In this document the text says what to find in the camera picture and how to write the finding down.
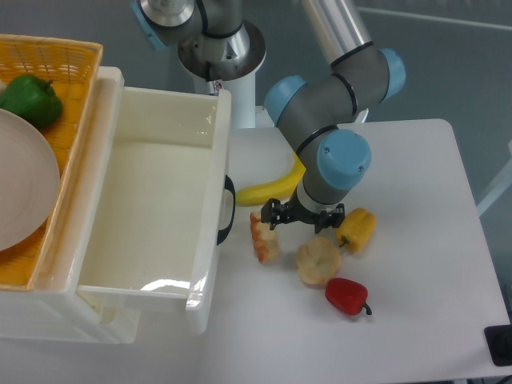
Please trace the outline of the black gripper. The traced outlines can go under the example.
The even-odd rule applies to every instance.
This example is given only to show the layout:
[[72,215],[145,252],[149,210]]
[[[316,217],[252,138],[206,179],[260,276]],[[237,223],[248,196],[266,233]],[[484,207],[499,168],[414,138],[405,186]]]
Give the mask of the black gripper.
[[314,227],[319,234],[327,228],[339,228],[345,219],[343,203],[323,205],[313,200],[303,187],[297,187],[287,202],[269,199],[260,210],[261,220],[270,230],[277,225],[302,222]]

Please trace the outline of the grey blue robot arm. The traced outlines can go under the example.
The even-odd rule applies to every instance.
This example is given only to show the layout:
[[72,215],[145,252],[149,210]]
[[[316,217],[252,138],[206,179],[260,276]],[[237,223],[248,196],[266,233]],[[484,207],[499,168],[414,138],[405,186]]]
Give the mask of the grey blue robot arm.
[[[266,94],[266,112],[306,171],[289,201],[268,200],[261,219],[270,227],[304,222],[320,231],[342,224],[342,201],[370,166],[369,145],[346,124],[399,92],[406,72],[394,51],[374,46],[352,1],[302,6],[331,72],[317,85],[289,76]],[[178,46],[201,93],[228,90],[265,59],[262,33],[244,20],[239,1],[135,1],[132,10],[153,48]]]

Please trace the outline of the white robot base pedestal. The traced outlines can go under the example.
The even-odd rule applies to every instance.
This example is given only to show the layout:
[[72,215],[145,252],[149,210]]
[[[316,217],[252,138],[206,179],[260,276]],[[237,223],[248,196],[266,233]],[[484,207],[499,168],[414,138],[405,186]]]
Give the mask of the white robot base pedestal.
[[235,80],[211,80],[190,73],[194,92],[198,94],[217,94],[220,90],[231,93],[231,127],[234,129],[270,128],[274,123],[264,106],[256,104],[256,73]]

